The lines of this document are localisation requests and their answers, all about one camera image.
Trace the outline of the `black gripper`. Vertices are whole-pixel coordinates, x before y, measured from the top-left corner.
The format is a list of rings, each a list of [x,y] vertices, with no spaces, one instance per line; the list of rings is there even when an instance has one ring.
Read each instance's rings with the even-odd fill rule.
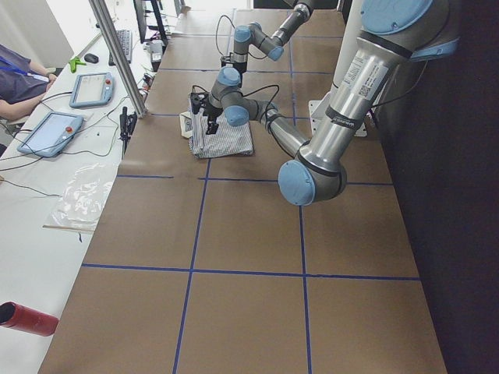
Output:
[[[190,110],[193,115],[202,114],[207,117],[207,135],[216,134],[219,124],[217,119],[223,109],[210,101],[210,93],[200,86],[193,86],[189,94]]]
[[[230,65],[239,72],[240,76],[247,71],[247,54],[230,52],[228,55],[222,55],[220,60],[222,67]]]

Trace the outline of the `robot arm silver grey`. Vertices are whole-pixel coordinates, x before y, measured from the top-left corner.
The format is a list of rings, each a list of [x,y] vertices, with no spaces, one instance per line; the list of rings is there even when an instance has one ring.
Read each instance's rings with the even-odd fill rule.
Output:
[[[357,51],[311,138],[286,122],[271,102],[250,100],[241,92],[250,46],[268,58],[281,57],[285,44],[313,14],[312,1],[295,1],[282,25],[267,35],[258,23],[235,29],[234,48],[225,57],[211,90],[190,98],[192,112],[207,118],[207,131],[217,131],[217,118],[229,125],[260,122],[290,156],[278,173],[281,194],[297,206],[332,199],[347,178],[341,157],[360,128],[387,79],[404,62],[451,55],[458,44],[462,4],[459,1],[365,1],[360,10]]]
[[[267,35],[258,22],[236,26],[233,51],[221,56],[221,67],[233,67],[240,76],[247,71],[250,45],[264,54],[264,58],[277,61],[292,35],[306,23],[316,8],[315,1],[294,1],[293,10],[272,35]]]

